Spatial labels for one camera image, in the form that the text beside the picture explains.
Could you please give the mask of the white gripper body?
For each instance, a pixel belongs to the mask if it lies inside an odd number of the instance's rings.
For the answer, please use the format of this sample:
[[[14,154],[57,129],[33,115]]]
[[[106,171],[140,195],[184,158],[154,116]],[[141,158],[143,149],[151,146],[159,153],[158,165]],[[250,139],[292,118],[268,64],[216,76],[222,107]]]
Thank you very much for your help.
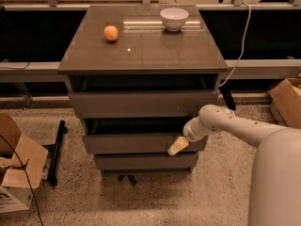
[[[197,142],[209,135],[208,130],[201,124],[198,117],[188,121],[182,130],[183,136],[190,142]]]

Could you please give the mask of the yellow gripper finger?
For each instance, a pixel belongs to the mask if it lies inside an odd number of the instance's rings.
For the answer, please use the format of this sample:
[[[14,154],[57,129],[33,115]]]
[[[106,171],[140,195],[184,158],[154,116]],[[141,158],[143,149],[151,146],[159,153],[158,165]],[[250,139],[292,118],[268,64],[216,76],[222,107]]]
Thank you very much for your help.
[[[167,152],[169,155],[173,156],[182,149],[186,148],[188,145],[189,141],[186,139],[186,137],[179,136],[175,139],[175,141],[172,143]]]

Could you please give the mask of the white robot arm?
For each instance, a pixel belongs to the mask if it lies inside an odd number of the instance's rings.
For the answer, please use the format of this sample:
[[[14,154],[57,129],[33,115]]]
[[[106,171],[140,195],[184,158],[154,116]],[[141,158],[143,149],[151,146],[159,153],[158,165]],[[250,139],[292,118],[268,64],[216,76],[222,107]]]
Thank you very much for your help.
[[[256,149],[248,226],[301,226],[301,130],[238,117],[225,107],[203,106],[168,149],[175,155],[191,142],[225,131]]]

